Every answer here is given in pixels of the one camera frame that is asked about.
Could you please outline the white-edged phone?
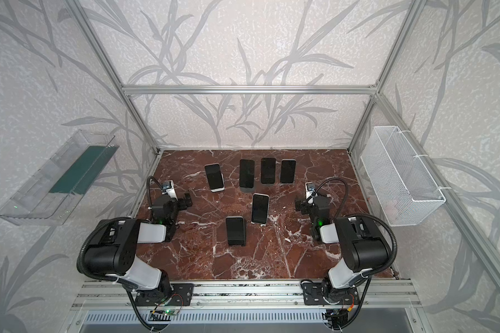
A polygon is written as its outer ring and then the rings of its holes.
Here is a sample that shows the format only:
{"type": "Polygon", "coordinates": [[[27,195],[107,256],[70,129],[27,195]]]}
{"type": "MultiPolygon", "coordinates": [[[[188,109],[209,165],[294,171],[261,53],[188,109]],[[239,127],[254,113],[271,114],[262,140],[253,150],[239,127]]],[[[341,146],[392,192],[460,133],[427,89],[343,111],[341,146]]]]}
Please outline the white-edged phone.
{"type": "Polygon", "coordinates": [[[251,222],[265,225],[268,221],[269,196],[254,194],[252,196],[251,222]]]}

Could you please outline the black phone front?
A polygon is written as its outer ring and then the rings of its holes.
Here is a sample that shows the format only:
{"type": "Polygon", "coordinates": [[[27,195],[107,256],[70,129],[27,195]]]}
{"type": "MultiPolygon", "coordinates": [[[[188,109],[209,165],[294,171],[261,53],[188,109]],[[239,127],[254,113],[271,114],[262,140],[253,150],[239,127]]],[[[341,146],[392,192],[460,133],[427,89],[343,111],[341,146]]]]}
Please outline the black phone front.
{"type": "Polygon", "coordinates": [[[246,244],[246,222],[242,216],[226,218],[226,234],[228,243],[246,244]]]}

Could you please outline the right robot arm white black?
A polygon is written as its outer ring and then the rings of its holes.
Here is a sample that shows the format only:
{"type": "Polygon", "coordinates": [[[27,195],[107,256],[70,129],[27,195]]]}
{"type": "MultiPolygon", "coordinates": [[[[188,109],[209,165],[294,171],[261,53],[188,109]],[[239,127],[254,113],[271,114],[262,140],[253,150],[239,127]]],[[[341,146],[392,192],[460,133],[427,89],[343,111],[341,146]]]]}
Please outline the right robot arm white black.
{"type": "Polygon", "coordinates": [[[311,219],[311,236],[322,244],[338,244],[341,260],[323,281],[328,297],[368,281],[390,268],[398,252],[391,227],[376,216],[356,213],[330,218],[330,198],[315,196],[295,202],[311,219]]]}

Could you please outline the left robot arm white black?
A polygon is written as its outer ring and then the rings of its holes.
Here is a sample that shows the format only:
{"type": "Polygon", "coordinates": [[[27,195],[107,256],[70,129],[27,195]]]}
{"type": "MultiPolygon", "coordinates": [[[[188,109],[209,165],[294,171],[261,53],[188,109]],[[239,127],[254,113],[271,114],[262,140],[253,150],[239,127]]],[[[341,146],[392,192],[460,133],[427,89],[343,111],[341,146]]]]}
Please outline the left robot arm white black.
{"type": "Polygon", "coordinates": [[[188,192],[182,198],[163,194],[149,208],[151,219],[118,217],[100,221],[80,249],[77,270],[94,280],[117,282],[127,291],[156,292],[161,298],[170,297],[173,288],[168,274],[141,260],[136,254],[137,247],[172,241],[179,212],[192,204],[188,192]]]}

